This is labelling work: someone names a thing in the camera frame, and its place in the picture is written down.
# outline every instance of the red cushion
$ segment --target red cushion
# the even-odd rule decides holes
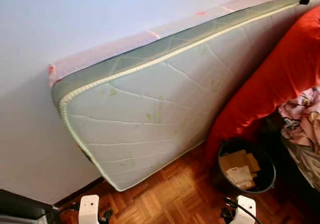
[[[319,84],[320,6],[307,12],[291,27],[221,111],[206,141],[208,161],[213,163],[223,139],[251,137],[255,128],[248,127],[253,121]]]

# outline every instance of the mattress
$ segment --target mattress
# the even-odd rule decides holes
[[[234,90],[319,0],[298,2],[237,11],[74,72],[53,101],[102,176],[128,189],[205,141]]]

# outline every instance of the white plastic piece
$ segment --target white plastic piece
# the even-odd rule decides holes
[[[256,204],[254,200],[242,195],[239,195],[237,200],[239,205],[255,216]],[[235,211],[236,215],[230,224],[255,224],[255,220],[239,207]]]
[[[99,196],[85,195],[81,198],[79,209],[79,224],[99,224]]]

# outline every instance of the bed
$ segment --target bed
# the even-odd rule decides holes
[[[203,143],[232,93],[319,3],[237,2],[71,56],[50,67],[53,101],[102,176],[126,190]]]

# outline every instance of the mattress border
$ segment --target mattress border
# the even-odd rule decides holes
[[[202,40],[199,40],[199,41],[196,41],[195,43],[192,43],[190,45],[187,45],[185,47],[182,47],[180,49],[177,49],[175,51],[172,51],[171,53],[168,53],[164,56],[161,56],[157,59],[154,59],[154,60],[151,60],[145,64],[142,64],[140,66],[137,66],[137,67],[133,67],[131,69],[128,69],[128,70],[125,70],[123,72],[120,72],[120,73],[116,73],[114,75],[111,75],[111,76],[108,76],[108,77],[105,77],[103,79],[100,79],[100,80],[97,80],[97,81],[94,81],[92,83],[89,83],[89,84],[86,84],[82,87],[79,87],[71,92],[69,92],[68,94],[66,94],[59,102],[59,111],[60,111],[60,115],[61,115],[61,118],[63,119],[63,122],[65,123],[68,131],[70,132],[71,136],[73,137],[73,139],[77,142],[77,144],[80,146],[80,148],[86,153],[86,155],[90,158],[90,160],[95,164],[95,166],[98,168],[98,170],[100,171],[101,175],[117,190],[117,191],[124,191],[126,189],[129,189],[135,185],[137,185],[138,183],[144,181],[145,179],[147,179],[148,177],[150,177],[151,175],[153,175],[154,173],[158,172],[159,170],[161,170],[163,167],[169,165],[170,163],[172,163],[173,161],[175,161],[176,159],[178,159],[179,157],[181,157],[182,155],[184,155],[185,153],[187,153],[188,151],[190,151],[191,149],[195,148],[196,146],[200,145],[201,143],[203,143],[205,140],[201,141],[200,143],[198,143],[197,145],[193,146],[191,149],[185,151],[184,153],[182,153],[181,155],[179,155],[177,158],[175,158],[174,160],[170,161],[169,163],[167,163],[165,166],[162,166],[161,168],[157,169],[156,171],[152,172],[150,175],[146,176],[145,178],[141,179],[140,181],[138,181],[137,183],[127,187],[127,188],[118,188],[110,179],[109,177],[105,174],[105,172],[103,171],[103,169],[101,168],[100,164],[96,161],[96,159],[93,157],[93,155],[90,153],[90,151],[87,149],[86,145],[82,143],[81,139],[77,136],[77,134],[73,131],[73,128],[71,127],[71,124],[69,122],[69,119],[68,119],[68,113],[67,113],[67,107],[68,107],[68,103],[74,98],[76,97],[77,95],[81,94],[82,92],[86,91],[86,90],[89,90],[95,86],[98,86],[100,84],[104,84],[106,82],[109,82],[109,81],[112,81],[114,79],[117,79],[117,78],[120,78],[120,77],[123,77],[123,76],[126,76],[126,75],[129,75],[129,74],[132,74],[136,71],[140,71],[140,70],[143,70],[145,68],[148,68],[150,66],[153,66],[155,64],[158,64],[168,58],[171,58],[177,54],[180,54],[186,50],[189,50],[195,46],[198,46],[200,44],[203,44],[211,39],[214,39],[226,32],[229,32],[231,30],[234,30],[234,29],[237,29],[241,26],[244,26],[248,23],[251,23],[251,22],[254,22],[254,21],[257,21],[257,20],[260,20],[260,19],[263,19],[263,18],[266,18],[268,16],[271,16],[273,14],[276,14],[278,12],[281,12],[281,11],[284,11],[286,9],[290,9],[292,7],[295,7],[295,6],[298,6],[299,3],[294,3],[294,4],[291,4],[291,5],[288,5],[288,6],[285,6],[281,9],[278,9],[278,10],[275,10],[275,11],[272,11],[272,12],[269,12],[267,14],[263,14],[261,16],[258,16],[258,17],[255,17],[253,19],[250,19],[250,20],[247,20],[247,21],[244,21],[242,23],[239,23],[237,25],[234,25],[234,26],[231,26],[227,29],[224,29],[222,31],[219,31],[217,33],[214,33],[208,37],[205,37],[203,38]]]

